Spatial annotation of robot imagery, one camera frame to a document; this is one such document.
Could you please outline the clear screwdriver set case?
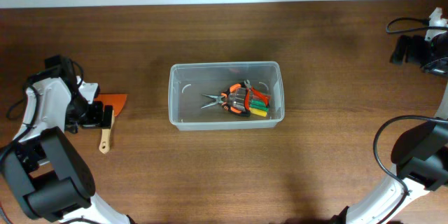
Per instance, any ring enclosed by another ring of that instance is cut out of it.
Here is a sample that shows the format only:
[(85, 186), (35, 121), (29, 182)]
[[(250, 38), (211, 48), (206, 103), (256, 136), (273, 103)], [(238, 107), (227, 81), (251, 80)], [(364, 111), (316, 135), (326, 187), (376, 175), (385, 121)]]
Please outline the clear screwdriver set case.
[(253, 92), (245, 88), (239, 88), (229, 96), (231, 106), (241, 112), (255, 113), (257, 116), (266, 117), (270, 108), (270, 96), (259, 91)]

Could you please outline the orange long nose pliers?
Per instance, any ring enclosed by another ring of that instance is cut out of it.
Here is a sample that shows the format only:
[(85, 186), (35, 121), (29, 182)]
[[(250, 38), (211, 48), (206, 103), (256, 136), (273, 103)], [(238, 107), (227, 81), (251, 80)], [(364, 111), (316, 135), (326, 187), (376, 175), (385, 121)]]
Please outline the orange long nose pliers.
[(203, 97), (212, 99), (211, 102), (205, 104), (201, 109), (212, 106), (220, 106), (225, 111), (241, 117), (249, 117), (251, 115), (250, 100), (250, 84), (247, 81), (236, 83), (230, 86), (226, 91), (219, 95), (202, 94)]

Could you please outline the small red cutting pliers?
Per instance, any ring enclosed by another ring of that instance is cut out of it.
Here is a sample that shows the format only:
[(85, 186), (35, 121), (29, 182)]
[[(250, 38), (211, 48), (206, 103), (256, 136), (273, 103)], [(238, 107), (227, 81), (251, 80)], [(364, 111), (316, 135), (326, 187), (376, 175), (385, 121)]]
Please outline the small red cutting pliers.
[(268, 111), (270, 107), (270, 96), (255, 89), (249, 80), (245, 80), (244, 84), (246, 87), (245, 107)]

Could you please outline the orange scraper wooden handle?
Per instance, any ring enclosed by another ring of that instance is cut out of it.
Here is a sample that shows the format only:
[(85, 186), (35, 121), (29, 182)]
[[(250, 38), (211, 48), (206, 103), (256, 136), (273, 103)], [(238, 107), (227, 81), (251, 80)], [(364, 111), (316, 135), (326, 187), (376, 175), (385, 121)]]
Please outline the orange scraper wooden handle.
[(112, 129), (116, 117), (123, 110), (127, 101), (126, 94), (99, 94), (95, 102), (100, 102), (103, 106), (103, 118), (101, 120), (101, 141), (99, 151), (107, 154), (111, 147)]

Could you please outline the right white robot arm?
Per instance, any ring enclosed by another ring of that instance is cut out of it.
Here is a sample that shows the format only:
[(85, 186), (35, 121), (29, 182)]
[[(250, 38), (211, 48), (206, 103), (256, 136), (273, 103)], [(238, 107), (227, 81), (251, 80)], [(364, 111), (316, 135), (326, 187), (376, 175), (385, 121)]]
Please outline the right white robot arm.
[[(393, 64), (418, 64), (427, 74), (447, 77), (447, 33), (399, 37)], [(409, 115), (420, 125), (402, 133), (391, 151), (392, 167), (359, 203), (345, 207), (331, 223), (387, 223), (409, 203), (447, 185), (447, 98), (434, 117)]]

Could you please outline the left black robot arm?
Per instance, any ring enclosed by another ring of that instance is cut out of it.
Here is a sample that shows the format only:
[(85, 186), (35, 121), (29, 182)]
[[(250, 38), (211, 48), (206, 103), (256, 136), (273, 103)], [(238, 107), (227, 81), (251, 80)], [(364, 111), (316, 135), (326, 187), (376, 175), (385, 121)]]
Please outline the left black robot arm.
[(84, 81), (83, 68), (68, 57), (45, 59), (45, 69), (23, 86), (22, 124), (1, 149), (1, 175), (22, 211), (50, 223), (124, 223), (133, 219), (113, 209), (96, 191), (93, 175), (66, 133), (101, 129), (99, 149), (110, 150), (122, 95), (100, 95)]

